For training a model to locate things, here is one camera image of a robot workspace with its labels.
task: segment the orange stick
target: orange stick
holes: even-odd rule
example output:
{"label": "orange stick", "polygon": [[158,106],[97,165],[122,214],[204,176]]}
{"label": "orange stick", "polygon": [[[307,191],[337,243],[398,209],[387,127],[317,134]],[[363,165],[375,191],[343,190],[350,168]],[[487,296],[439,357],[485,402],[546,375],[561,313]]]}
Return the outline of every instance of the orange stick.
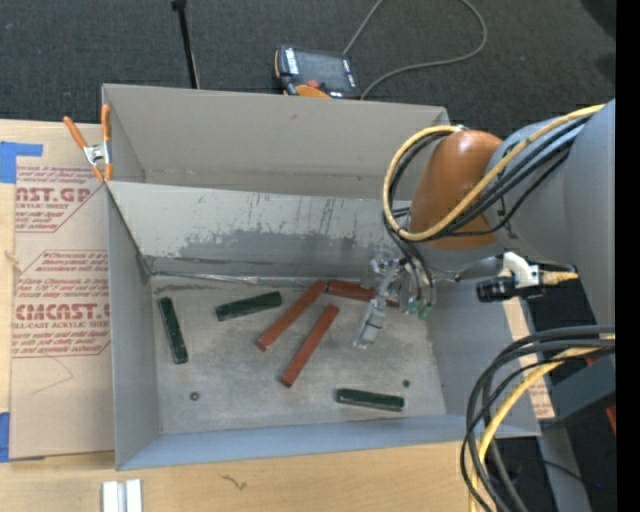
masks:
{"label": "orange stick", "polygon": [[323,291],[326,290],[326,288],[327,284],[324,281],[316,281],[316,283],[309,288],[286,313],[284,313],[271,327],[269,327],[267,332],[258,338],[258,341],[256,342],[258,348],[265,352],[287,329],[287,327],[295,322],[302,312],[307,309],[307,307],[315,301]]}
{"label": "orange stick", "polygon": [[322,316],[320,317],[320,320],[318,320],[316,325],[313,327],[309,336],[307,336],[307,339],[302,344],[302,347],[300,347],[300,350],[298,350],[298,353],[293,358],[293,361],[291,361],[285,372],[280,377],[280,382],[282,384],[288,388],[293,386],[293,383],[309,361],[311,354],[313,354],[314,350],[322,341],[322,338],[329,330],[329,327],[333,323],[333,320],[338,315],[339,311],[340,310],[333,304],[326,307],[324,313],[322,313]]}

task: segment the white bracket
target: white bracket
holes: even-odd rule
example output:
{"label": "white bracket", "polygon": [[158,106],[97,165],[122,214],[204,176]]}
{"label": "white bracket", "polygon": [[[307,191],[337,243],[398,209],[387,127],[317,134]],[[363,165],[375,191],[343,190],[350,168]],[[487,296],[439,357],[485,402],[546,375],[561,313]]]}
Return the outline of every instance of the white bracket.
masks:
{"label": "white bracket", "polygon": [[142,480],[103,482],[100,505],[102,512],[142,512]]}

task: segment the wire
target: wire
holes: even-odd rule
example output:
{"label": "wire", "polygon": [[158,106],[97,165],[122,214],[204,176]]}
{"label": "wire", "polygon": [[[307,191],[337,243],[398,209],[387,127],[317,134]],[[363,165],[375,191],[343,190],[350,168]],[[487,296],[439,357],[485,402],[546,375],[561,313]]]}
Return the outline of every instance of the wire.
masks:
{"label": "wire", "polygon": [[[526,139],[520,141],[513,148],[513,150],[511,152],[509,152],[506,156],[501,158],[500,161],[487,174],[485,174],[485,176],[462,199],[462,201],[460,201],[449,212],[448,215],[446,215],[442,220],[437,222],[434,226],[426,229],[425,231],[422,231],[422,232],[419,232],[419,233],[410,233],[409,231],[400,228],[400,226],[398,225],[398,223],[394,219],[393,214],[391,212],[391,208],[389,206],[388,194],[389,194],[389,187],[390,187],[390,184],[391,184],[392,177],[393,177],[394,173],[396,172],[395,168],[397,166],[398,161],[402,158],[403,154],[411,147],[411,145],[417,139],[419,139],[421,136],[423,136],[421,134],[424,134],[426,132],[426,130],[422,130],[421,132],[418,132],[414,136],[410,137],[402,145],[402,147],[396,152],[396,154],[394,155],[393,159],[391,160],[391,163],[389,164],[389,167],[387,169],[387,173],[385,175],[385,180],[384,180],[383,187],[382,187],[382,202],[383,202],[383,210],[384,210],[385,216],[387,217],[387,220],[388,220],[391,228],[393,229],[393,231],[400,238],[402,238],[404,240],[408,240],[408,241],[411,241],[411,242],[423,242],[425,240],[428,240],[433,235],[436,235],[436,234],[440,233],[443,229],[445,229],[447,226],[449,226],[455,219],[457,219],[458,216],[463,211],[465,211],[470,206],[470,204],[484,191],[484,189],[488,187],[489,183],[491,183],[491,181],[497,175],[499,175],[501,172],[503,172],[504,169],[507,167],[507,165],[518,154],[522,153],[527,147],[529,147],[531,144],[533,144],[536,140],[538,140],[541,137],[545,136],[547,133],[553,131],[554,129],[558,128],[559,126],[562,126],[562,125],[564,125],[566,123],[569,123],[569,122],[573,121],[574,119],[578,119],[578,118],[581,118],[581,117],[584,117],[584,116],[591,116],[592,114],[594,114],[595,112],[600,110],[603,106],[604,105],[596,105],[596,106],[592,106],[592,107],[576,110],[574,112],[566,114],[565,116],[562,116],[560,118],[557,118],[557,119],[549,122],[548,124],[546,124],[545,126],[540,128],[539,130],[537,130],[535,133],[533,133],[532,135],[530,135]],[[446,126],[435,126],[435,127],[432,127],[432,128],[427,128],[427,130],[432,130],[429,133],[437,133],[437,132],[443,132],[445,130],[445,128],[447,128],[447,127]],[[456,127],[448,127],[448,128],[450,128],[450,132],[458,131],[458,129],[459,129],[459,128],[456,128]]]}
{"label": "wire", "polygon": [[[530,353],[535,353],[540,351],[555,350],[555,349],[562,350],[569,346],[572,346],[571,344],[575,346],[575,344],[578,342],[579,339],[584,340],[585,337],[599,336],[602,333],[613,332],[613,330],[614,329],[612,327],[607,327],[607,326],[604,326],[604,327],[584,326],[584,327],[572,327],[572,328],[543,331],[540,333],[527,336],[520,340],[517,340],[511,343],[508,347],[506,347],[500,352],[500,354],[494,359],[494,361],[482,373],[482,375],[476,382],[474,388],[471,391],[469,403],[467,407],[467,435],[464,438],[464,442],[462,446],[460,464],[461,464],[462,475],[465,479],[465,482],[469,486],[470,492],[472,492],[472,494],[474,493],[477,494],[477,492],[475,491],[475,488],[472,487],[471,480],[468,477],[468,474],[466,471],[465,460],[464,460],[465,447],[468,443],[469,451],[471,453],[474,465],[476,466],[476,470],[480,474],[485,487],[487,487],[487,489],[491,489],[491,484],[489,482],[489,479],[485,478],[485,475],[483,474],[482,464],[478,457],[477,450],[475,449],[476,448],[475,435],[473,433],[473,429],[481,421],[481,419],[483,419],[483,414],[485,415],[485,421],[487,423],[488,421],[490,421],[490,419],[488,420],[486,419],[486,415],[489,411],[489,407],[495,401],[498,394],[502,392],[508,380],[503,382],[498,388],[496,388],[496,390],[494,391],[492,396],[488,399],[488,401],[485,400],[485,405],[483,409],[480,411],[480,413],[474,417],[475,402],[478,399],[478,396],[480,394],[480,391],[483,385],[485,387],[486,385],[490,386],[493,375],[497,372],[497,370],[500,367],[504,366],[505,364],[507,364],[508,362],[514,359],[517,359],[522,355],[527,355]],[[562,341],[562,342],[555,341],[560,338],[565,339],[565,341]],[[520,371],[523,371],[524,369],[526,368],[521,368],[520,370],[518,370],[518,372],[515,372],[515,375],[517,375]]]}
{"label": "wire", "polygon": [[[609,350],[615,350],[615,343],[611,341],[591,341],[588,338],[593,338],[595,336],[600,336],[602,334],[610,334],[615,333],[615,327],[612,326],[583,326],[583,327],[570,327],[570,328],[562,328],[562,329],[554,329],[549,331],[543,331],[540,333],[536,333],[527,337],[524,337],[520,340],[517,340],[510,344],[508,347],[503,349],[500,354],[494,359],[491,365],[483,372],[478,381],[476,382],[469,398],[469,403],[467,407],[467,434],[464,438],[462,450],[461,450],[461,470],[462,475],[465,479],[465,482],[469,486],[469,490],[474,499],[478,500],[478,503],[485,509],[489,510],[486,503],[482,500],[480,495],[477,493],[476,487],[472,485],[472,481],[468,476],[465,464],[465,450],[468,446],[469,451],[472,456],[472,460],[474,462],[474,466],[476,468],[477,475],[481,478],[483,485],[490,492],[491,496],[495,496],[496,503],[500,504],[504,508],[504,504],[500,500],[499,496],[493,490],[491,483],[489,481],[488,476],[483,471],[482,462],[480,460],[479,454],[477,452],[477,447],[475,445],[475,436],[473,430],[475,426],[484,418],[485,423],[489,423],[491,421],[491,417],[489,414],[491,405],[498,398],[498,395],[505,389],[508,382],[514,378],[518,373],[521,373],[533,366],[542,366],[548,365],[548,362],[537,362],[534,365],[529,365],[524,368],[520,368],[518,371],[512,373],[505,381],[503,381],[491,396],[488,396],[489,390],[491,387],[491,380],[493,375],[497,372],[497,370],[507,364],[508,362],[521,357],[522,355],[536,353],[536,352],[548,352],[552,350],[564,350],[566,348],[580,346],[582,348],[589,349],[598,349],[601,347],[608,348]],[[555,341],[557,339],[565,339],[564,341]],[[478,399],[481,389],[483,390],[483,408],[482,410],[474,416],[475,402]],[[505,485],[508,490],[508,484],[511,483],[510,480],[505,480]]]}
{"label": "wire", "polygon": [[404,67],[395,69],[393,71],[390,71],[386,75],[383,75],[380,78],[374,80],[373,83],[371,83],[363,91],[363,93],[360,95],[360,99],[364,100],[365,97],[367,97],[369,95],[369,93],[373,89],[378,87],[382,82],[388,80],[391,77],[399,75],[401,73],[406,73],[407,71],[414,71],[414,70],[417,70],[417,69],[425,69],[425,68],[432,68],[432,67],[436,67],[436,66],[446,66],[446,65],[449,65],[449,64],[455,64],[457,62],[462,62],[463,60],[470,59],[471,57],[474,57],[475,55],[480,53],[483,50],[483,48],[485,47],[485,45],[487,44],[487,38],[488,38],[487,25],[484,22],[484,19],[482,18],[482,16],[478,12],[478,10],[473,5],[471,5],[471,3],[469,3],[467,0],[459,0],[459,1],[462,2],[474,14],[474,16],[477,18],[478,22],[480,23],[480,27],[482,28],[482,41],[480,42],[480,44],[478,45],[478,47],[475,50],[473,50],[473,51],[471,51],[471,52],[469,52],[469,53],[467,53],[465,55],[461,55],[460,57],[454,57],[454,58],[451,58],[451,59],[445,59],[445,60],[439,60],[439,61],[433,61],[433,62],[424,62],[424,63],[421,63],[421,64],[413,64],[411,66],[404,66]]}
{"label": "wire", "polygon": [[[491,233],[493,231],[496,231],[497,229],[502,227],[504,224],[506,224],[508,220],[515,213],[514,210],[517,211],[517,209],[522,205],[522,202],[524,200],[523,198],[521,198],[521,201],[518,201],[517,207],[514,206],[512,208],[512,210],[508,214],[508,218],[506,220],[503,220],[500,226],[496,226],[495,228],[492,228],[490,231],[486,231],[486,232],[468,232],[467,231],[463,233],[460,233],[460,232],[456,233],[456,231],[459,230],[461,227],[464,227],[465,225],[467,225],[473,219],[475,219],[476,217],[484,213],[486,210],[488,210],[489,207],[495,204],[498,200],[501,200],[507,192],[511,191],[514,187],[520,184],[525,178],[527,178],[532,173],[537,171],[541,165],[544,165],[549,161],[553,160],[563,151],[565,151],[564,158],[566,158],[568,156],[568,150],[571,148],[571,145],[573,144],[575,137],[579,133],[578,129],[581,128],[587,122],[588,119],[589,117],[583,117],[576,121],[572,121],[570,123],[567,123],[568,126],[561,127],[556,132],[554,132],[552,136],[550,136],[547,140],[543,141],[541,144],[536,146],[531,151],[530,154],[522,158],[522,160],[519,161],[513,168],[511,168],[508,171],[505,171],[505,173],[496,181],[496,183],[491,188],[488,188],[488,190],[486,190],[486,192],[484,193],[484,196],[480,198],[477,202],[475,202],[471,207],[469,207],[469,209],[465,211],[464,214],[460,215],[460,217],[455,219],[451,224],[449,224],[445,229],[443,229],[440,234],[434,235],[430,239],[435,240],[435,239],[444,238],[444,237],[475,236],[478,234],[486,234],[486,233]],[[558,140],[562,139],[565,135],[571,133],[572,131],[575,131],[576,133],[572,134],[570,138],[561,142],[558,146],[553,148],[548,153],[543,154],[545,150],[547,150],[549,147],[555,144]],[[534,159],[539,157],[540,155],[542,156],[537,161],[534,161]],[[545,171],[542,174],[541,178],[538,179],[536,183],[530,189],[528,189],[525,192],[525,194],[523,194],[523,196],[526,198],[526,196],[528,196],[531,192],[533,192],[533,190],[535,190],[535,188],[537,188],[542,183],[542,181],[545,178],[547,178],[549,174],[551,174],[551,172],[554,171],[559,165],[560,165],[560,162],[556,162],[555,164],[553,164],[551,169]]]}
{"label": "wire", "polygon": [[[600,341],[587,342],[587,341],[574,340],[572,342],[562,341],[562,342],[553,342],[553,343],[545,344],[544,346],[538,345],[536,347],[527,347],[526,350],[517,350],[517,351],[515,351],[515,354],[512,355],[511,357],[508,357],[506,360],[504,359],[504,356],[502,356],[502,358],[500,358],[500,359],[502,359],[502,363],[500,364],[500,366],[506,364],[506,362],[508,362],[508,361],[511,361],[513,359],[517,359],[521,355],[527,355],[527,354],[534,353],[534,352],[546,351],[546,350],[549,350],[549,349],[566,349],[568,347],[575,346],[576,344],[578,344],[582,348],[585,348],[585,344],[586,344],[586,348],[598,350],[598,349],[601,348],[602,342],[600,342]],[[569,359],[575,359],[575,357],[563,358],[562,361],[569,360]],[[467,433],[466,433],[466,435],[465,435],[465,437],[463,439],[462,449],[461,449],[461,452],[460,452],[460,465],[461,465],[463,479],[465,480],[465,483],[469,487],[469,491],[470,491],[471,495],[476,500],[478,500],[478,502],[481,505],[484,505],[483,508],[488,510],[488,506],[486,505],[484,500],[482,500],[482,498],[478,494],[478,491],[476,490],[477,485],[474,485],[471,477],[469,476],[469,474],[468,474],[468,472],[466,470],[466,463],[465,463],[464,457],[465,457],[465,450],[468,447],[469,452],[471,453],[471,456],[472,456],[472,461],[474,463],[474,467],[476,469],[476,473],[480,477],[484,487],[487,489],[489,494],[494,498],[496,503],[500,506],[502,512],[508,512],[510,510],[509,507],[501,500],[500,496],[497,494],[497,492],[493,488],[493,486],[492,486],[492,484],[490,482],[490,478],[488,477],[488,475],[486,474],[486,472],[484,471],[484,469],[482,467],[482,461],[480,459],[480,456],[479,456],[478,451],[477,451],[477,447],[475,445],[474,429],[478,425],[478,423],[480,423],[480,421],[483,418],[485,418],[485,422],[486,423],[488,423],[490,421],[490,416],[488,416],[489,412],[490,412],[490,407],[496,402],[496,400],[498,399],[500,394],[506,389],[506,387],[508,386],[508,384],[510,383],[511,380],[513,380],[520,373],[523,373],[523,372],[525,372],[525,371],[527,371],[527,370],[529,370],[531,368],[535,368],[535,367],[539,367],[539,366],[544,365],[544,364],[548,364],[548,362],[546,362],[546,361],[537,361],[537,362],[535,362],[535,363],[533,363],[531,365],[528,365],[528,366],[525,366],[525,367],[521,367],[518,370],[516,370],[513,373],[511,373],[493,391],[493,393],[488,398],[488,400],[484,403],[482,409],[478,412],[478,414],[473,416],[473,409],[475,408],[474,404],[475,404],[475,400],[477,399],[477,395],[478,395],[479,383],[484,378],[487,378],[487,374],[488,374],[488,376],[490,378],[491,375],[493,373],[495,373],[495,371],[497,371],[496,369],[492,370],[492,367],[494,366],[494,364],[492,364],[492,366],[485,371],[485,373],[479,379],[478,383],[476,384],[476,386],[474,387],[474,390],[471,393],[471,398],[470,398],[469,406],[468,406],[468,410],[467,410]],[[508,483],[510,483],[510,480],[506,480],[505,481],[505,485],[506,486],[508,486]]]}
{"label": "wire", "polygon": [[[410,66],[404,66],[404,67],[401,67],[401,68],[398,68],[398,69],[394,69],[393,71],[390,71],[389,73],[381,76],[380,78],[377,78],[376,80],[373,81],[373,83],[371,83],[369,86],[367,86],[367,88],[364,90],[364,92],[360,95],[360,100],[364,100],[365,97],[368,96],[369,93],[373,89],[378,87],[378,85],[380,85],[382,82],[388,80],[391,77],[399,75],[401,73],[406,73],[408,71],[414,71],[414,70],[417,70],[417,69],[432,68],[432,67],[435,67],[435,66],[445,66],[445,65],[449,65],[449,64],[455,64],[457,62],[462,62],[463,60],[470,59],[471,57],[474,57],[475,55],[480,53],[483,50],[483,48],[485,47],[485,45],[487,44],[487,38],[488,38],[487,24],[485,23],[484,19],[482,18],[482,15],[478,12],[478,10],[473,5],[471,5],[471,3],[468,0],[459,0],[459,1],[462,2],[473,13],[473,15],[477,18],[478,22],[480,23],[480,27],[482,29],[482,41],[480,42],[478,47],[475,50],[473,50],[473,51],[471,51],[471,52],[469,52],[469,53],[467,53],[465,55],[461,55],[459,57],[453,57],[453,58],[450,58],[450,59],[444,59],[444,60],[433,61],[433,62],[423,62],[423,63],[420,63],[420,64],[412,64]],[[355,44],[356,40],[360,37],[360,34],[362,34],[362,31],[369,24],[369,21],[371,20],[371,17],[375,14],[375,12],[378,10],[378,8],[382,5],[383,2],[384,2],[384,0],[378,0],[374,4],[374,6],[371,8],[371,10],[369,11],[369,13],[365,17],[365,19],[360,24],[360,27],[358,27],[358,30],[353,35],[353,37],[351,38],[351,40],[349,41],[349,43],[347,44],[345,49],[342,50],[342,55],[343,56],[347,56],[349,51],[351,51],[351,48],[353,48],[353,45]]]}
{"label": "wire", "polygon": [[[597,350],[597,349],[595,349],[595,348],[570,348],[570,349],[562,352],[560,354],[560,356],[555,356],[553,359],[556,359],[558,357],[582,356],[582,355],[586,355],[586,354],[589,354],[591,352],[594,352],[595,350]],[[485,429],[484,434],[480,438],[480,445],[478,447],[478,453],[479,453],[481,461],[484,461],[484,457],[487,454],[487,449],[489,448],[489,443],[491,443],[491,440],[493,439],[493,436],[495,435],[496,431],[498,430],[498,427],[500,426],[500,424],[502,423],[504,418],[507,416],[507,414],[509,414],[509,411],[511,411],[511,409],[513,408],[515,403],[519,400],[519,398],[524,394],[524,392],[527,389],[529,389],[529,387],[531,387],[531,385],[536,380],[538,380],[543,375],[549,373],[551,370],[557,368],[562,363],[563,363],[563,361],[555,361],[555,362],[549,362],[549,363],[543,364],[539,368],[536,368],[535,370],[532,370],[531,373],[527,374],[516,385],[516,387],[513,388],[513,390],[511,390],[511,392],[509,393],[509,395],[505,399],[504,403],[496,411],[495,416],[493,417],[493,419],[491,420],[491,422],[489,423],[489,425]],[[477,473],[474,473],[474,475],[472,476],[472,480],[471,481],[472,481],[472,484],[477,487],[477,485],[478,485]],[[470,496],[469,499],[470,499],[469,509],[473,512],[473,511],[476,510],[475,499],[474,499],[473,496]]]}
{"label": "wire", "polygon": [[349,50],[351,50],[352,46],[354,45],[354,43],[356,42],[356,40],[358,39],[358,37],[360,37],[360,34],[362,34],[362,31],[364,30],[364,28],[367,26],[367,24],[369,23],[369,20],[371,19],[371,16],[373,16],[373,14],[378,10],[378,7],[380,7],[380,5],[382,5],[382,2],[384,2],[384,0],[378,0],[376,2],[376,4],[371,8],[371,10],[369,11],[369,14],[367,14],[366,18],[364,19],[364,21],[360,24],[360,27],[358,28],[358,30],[356,31],[356,33],[353,35],[353,37],[351,38],[351,41],[349,41],[349,44],[347,44],[347,46],[345,47],[344,50],[342,50],[342,55],[347,55],[347,53],[349,53]]}

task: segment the blue tape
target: blue tape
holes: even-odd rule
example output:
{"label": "blue tape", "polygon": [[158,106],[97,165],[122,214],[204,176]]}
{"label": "blue tape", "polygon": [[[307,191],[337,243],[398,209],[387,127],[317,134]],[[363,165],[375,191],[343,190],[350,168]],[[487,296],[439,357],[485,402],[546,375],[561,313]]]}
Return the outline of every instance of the blue tape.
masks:
{"label": "blue tape", "polygon": [[18,157],[42,156],[42,148],[42,144],[0,142],[0,183],[15,183]]}
{"label": "blue tape", "polygon": [[0,413],[0,463],[9,462],[9,413]]}

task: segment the black device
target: black device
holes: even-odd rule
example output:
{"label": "black device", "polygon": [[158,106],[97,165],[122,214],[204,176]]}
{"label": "black device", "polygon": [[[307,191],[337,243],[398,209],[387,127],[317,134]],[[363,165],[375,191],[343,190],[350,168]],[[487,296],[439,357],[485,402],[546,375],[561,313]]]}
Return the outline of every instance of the black device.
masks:
{"label": "black device", "polygon": [[276,50],[275,74],[292,96],[317,95],[308,94],[310,89],[338,99],[361,95],[351,61],[340,53],[283,45]]}

